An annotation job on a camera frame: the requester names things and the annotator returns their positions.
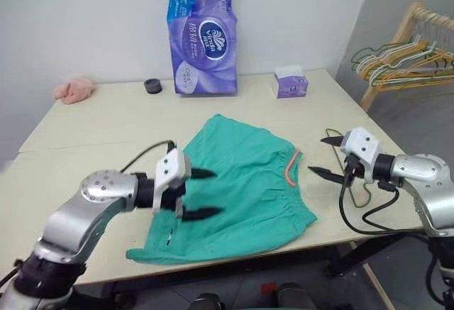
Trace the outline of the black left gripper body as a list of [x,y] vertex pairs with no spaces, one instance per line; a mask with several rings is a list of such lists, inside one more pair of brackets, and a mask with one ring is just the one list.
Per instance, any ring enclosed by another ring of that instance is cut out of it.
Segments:
[[169,186],[162,193],[161,208],[172,211],[175,218],[180,220],[194,220],[194,215],[183,204],[182,197],[186,194],[186,181],[192,178],[192,173],[182,177],[173,177]]

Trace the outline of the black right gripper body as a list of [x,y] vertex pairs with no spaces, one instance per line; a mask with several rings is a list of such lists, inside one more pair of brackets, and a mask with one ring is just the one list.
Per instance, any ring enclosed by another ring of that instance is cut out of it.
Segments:
[[363,179],[364,174],[365,168],[360,162],[360,158],[355,154],[348,154],[345,158],[343,186],[350,187],[355,178]]

